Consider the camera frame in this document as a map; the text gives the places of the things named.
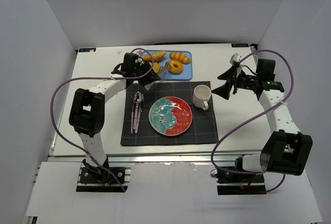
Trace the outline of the metal tongs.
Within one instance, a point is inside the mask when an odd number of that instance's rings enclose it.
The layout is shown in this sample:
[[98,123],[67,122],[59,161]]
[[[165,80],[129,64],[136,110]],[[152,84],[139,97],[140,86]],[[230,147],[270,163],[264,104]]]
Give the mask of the metal tongs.
[[157,78],[154,77],[153,81],[147,85],[144,86],[144,88],[149,91],[150,88],[157,82],[160,81],[162,76],[168,71],[168,62],[165,63],[164,66],[161,66],[158,73],[157,73]]

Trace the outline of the orange glazed bagel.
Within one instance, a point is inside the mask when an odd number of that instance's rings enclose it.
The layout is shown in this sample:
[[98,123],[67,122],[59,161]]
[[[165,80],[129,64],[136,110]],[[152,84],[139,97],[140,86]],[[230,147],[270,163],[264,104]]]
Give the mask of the orange glazed bagel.
[[183,64],[175,59],[169,60],[166,64],[168,71],[173,74],[180,74],[183,71]]

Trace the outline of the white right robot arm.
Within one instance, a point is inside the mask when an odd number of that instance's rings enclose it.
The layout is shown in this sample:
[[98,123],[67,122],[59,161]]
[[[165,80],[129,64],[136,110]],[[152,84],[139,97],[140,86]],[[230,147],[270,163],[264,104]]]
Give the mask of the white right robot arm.
[[238,89],[253,91],[264,109],[271,135],[259,154],[238,157],[233,170],[222,168],[222,171],[241,175],[265,172],[301,175],[312,148],[312,138],[299,130],[289,113],[283,85],[275,81],[276,62],[259,59],[256,72],[248,75],[243,72],[241,60],[240,55],[234,54],[231,68],[218,77],[225,84],[212,93],[228,100]]

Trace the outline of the white ceramic mug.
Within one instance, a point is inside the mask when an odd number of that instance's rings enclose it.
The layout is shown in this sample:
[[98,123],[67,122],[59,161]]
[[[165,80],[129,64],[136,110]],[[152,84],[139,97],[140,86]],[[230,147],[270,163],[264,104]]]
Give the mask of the white ceramic mug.
[[208,110],[208,101],[210,100],[212,92],[206,85],[198,85],[193,91],[193,104],[195,107],[204,111]]

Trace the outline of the blue table label right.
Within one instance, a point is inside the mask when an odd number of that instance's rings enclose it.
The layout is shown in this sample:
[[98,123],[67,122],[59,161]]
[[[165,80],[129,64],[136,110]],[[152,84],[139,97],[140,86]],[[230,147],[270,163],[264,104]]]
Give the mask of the blue table label right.
[[233,48],[248,48],[248,47],[250,47],[250,45],[247,44],[247,43],[232,43],[231,47],[233,47]]

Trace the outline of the blue table label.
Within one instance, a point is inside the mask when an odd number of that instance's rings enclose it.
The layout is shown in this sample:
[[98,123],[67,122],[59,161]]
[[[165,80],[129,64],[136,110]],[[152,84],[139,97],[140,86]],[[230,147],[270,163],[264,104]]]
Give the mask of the blue table label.
[[96,52],[96,48],[79,48],[78,49],[79,53],[84,53],[84,52]]
[[247,44],[247,43],[232,43],[231,47],[233,47],[233,48],[248,48],[248,47],[250,47],[250,45]]

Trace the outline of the striped croissant roll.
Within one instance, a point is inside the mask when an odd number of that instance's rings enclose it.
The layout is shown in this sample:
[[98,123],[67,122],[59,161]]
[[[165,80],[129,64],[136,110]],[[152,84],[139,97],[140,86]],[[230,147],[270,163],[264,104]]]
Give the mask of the striped croissant roll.
[[170,59],[177,60],[182,64],[189,64],[191,62],[191,59],[182,52],[171,52],[169,56]]

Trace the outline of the blue plastic tray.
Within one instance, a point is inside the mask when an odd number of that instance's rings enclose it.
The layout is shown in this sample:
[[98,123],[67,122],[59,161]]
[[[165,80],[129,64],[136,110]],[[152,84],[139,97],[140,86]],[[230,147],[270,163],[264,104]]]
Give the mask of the blue plastic tray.
[[166,50],[166,55],[158,62],[161,67],[166,65],[166,62],[170,60],[171,52],[181,52],[190,59],[189,64],[183,64],[183,71],[179,74],[172,73],[167,71],[164,75],[161,76],[162,81],[189,81],[193,77],[193,61],[192,54],[189,51],[176,51],[176,50]]

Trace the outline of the dark grey checked placemat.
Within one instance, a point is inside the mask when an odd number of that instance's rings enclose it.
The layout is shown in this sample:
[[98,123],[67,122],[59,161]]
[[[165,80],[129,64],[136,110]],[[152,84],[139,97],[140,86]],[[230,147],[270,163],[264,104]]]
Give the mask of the dark grey checked placemat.
[[[213,101],[208,101],[209,108],[204,111],[193,104],[193,91],[198,85],[210,86],[209,81],[198,82],[167,82],[156,83],[147,91],[135,83],[127,88],[125,100],[125,113],[122,128],[122,146],[145,145],[186,145],[186,144],[212,144],[218,141],[217,123],[213,109]],[[131,110],[136,92],[144,96],[142,113],[138,133],[131,134]],[[187,131],[177,136],[165,136],[153,129],[148,120],[148,113],[153,103],[163,97],[178,97],[189,104],[193,113],[193,121]]]

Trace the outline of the red and teal plate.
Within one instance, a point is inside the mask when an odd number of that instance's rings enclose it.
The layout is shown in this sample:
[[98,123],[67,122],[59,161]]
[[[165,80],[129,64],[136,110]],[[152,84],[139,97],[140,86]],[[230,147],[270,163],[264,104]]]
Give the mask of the red and teal plate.
[[163,97],[151,106],[148,120],[159,134],[177,136],[189,129],[193,113],[189,104],[181,98]]

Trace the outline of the pink handled knife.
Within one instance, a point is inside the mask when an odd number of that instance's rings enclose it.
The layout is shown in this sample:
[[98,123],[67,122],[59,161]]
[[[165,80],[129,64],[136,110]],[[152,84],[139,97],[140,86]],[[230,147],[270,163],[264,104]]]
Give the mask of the pink handled knife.
[[137,110],[137,119],[136,119],[136,133],[138,132],[139,129],[139,122],[140,122],[140,117],[141,117],[141,113],[142,113],[142,106],[143,106],[143,102],[144,102],[144,96],[141,92],[138,93],[138,110]]

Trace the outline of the pink handled fork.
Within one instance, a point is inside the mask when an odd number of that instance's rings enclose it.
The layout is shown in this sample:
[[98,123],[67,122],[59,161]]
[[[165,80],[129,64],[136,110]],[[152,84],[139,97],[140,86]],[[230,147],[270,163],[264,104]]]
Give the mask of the pink handled fork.
[[130,132],[133,134],[134,131],[134,116],[135,116],[135,109],[136,109],[136,97],[131,97],[133,100],[133,106],[131,110],[131,126],[130,126]]

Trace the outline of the aluminium table frame rail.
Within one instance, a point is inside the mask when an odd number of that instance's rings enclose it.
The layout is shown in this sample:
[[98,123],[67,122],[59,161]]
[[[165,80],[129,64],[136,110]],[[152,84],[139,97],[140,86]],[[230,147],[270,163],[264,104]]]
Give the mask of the aluminium table frame rail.
[[[234,161],[240,155],[258,154],[259,150],[243,151],[217,151],[214,154],[214,162],[220,166],[232,166]],[[193,163],[195,165],[210,165],[210,152],[192,152],[192,153],[168,153],[168,154],[131,154],[131,155],[109,155],[108,161],[111,166],[126,165],[135,163]]]

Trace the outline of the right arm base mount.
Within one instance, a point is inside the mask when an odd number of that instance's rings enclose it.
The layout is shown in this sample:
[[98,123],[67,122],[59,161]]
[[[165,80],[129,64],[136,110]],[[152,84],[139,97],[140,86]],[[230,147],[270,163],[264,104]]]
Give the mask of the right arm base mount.
[[216,169],[217,194],[219,196],[265,195],[263,175],[245,175]]

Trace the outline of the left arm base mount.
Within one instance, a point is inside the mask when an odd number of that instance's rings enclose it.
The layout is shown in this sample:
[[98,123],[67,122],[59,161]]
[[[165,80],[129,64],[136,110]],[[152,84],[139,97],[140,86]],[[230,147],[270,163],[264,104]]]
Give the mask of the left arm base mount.
[[[130,182],[131,169],[125,167],[110,167],[110,171],[116,176],[123,187],[127,189]],[[124,193],[115,177],[108,173],[99,175],[89,172],[84,166],[81,167],[79,172],[76,192]]]

